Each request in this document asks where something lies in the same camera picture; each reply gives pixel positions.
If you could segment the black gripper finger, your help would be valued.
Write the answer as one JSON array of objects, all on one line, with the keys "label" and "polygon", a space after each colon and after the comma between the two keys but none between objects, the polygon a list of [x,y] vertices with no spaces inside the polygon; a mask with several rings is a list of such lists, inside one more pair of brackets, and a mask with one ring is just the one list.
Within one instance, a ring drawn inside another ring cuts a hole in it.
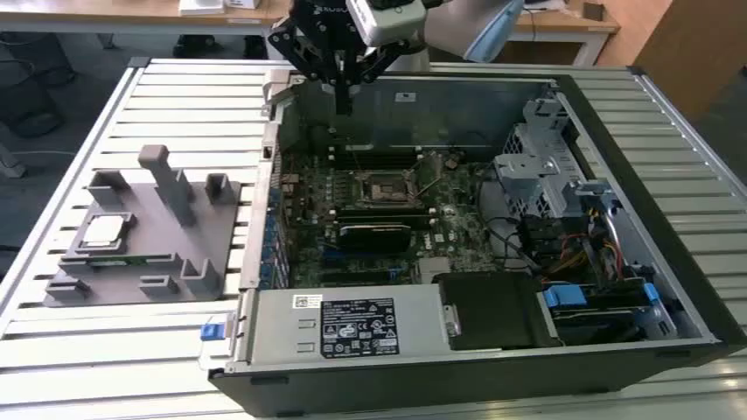
[{"label": "black gripper finger", "polygon": [[343,73],[334,48],[334,26],[319,18],[288,17],[268,36],[272,47],[311,81],[328,86],[335,112],[343,114]]},{"label": "black gripper finger", "polygon": [[362,50],[347,50],[343,54],[343,114],[352,113],[352,87],[371,83],[384,73],[395,60],[410,50],[410,41],[399,40],[376,47],[360,56]]}]

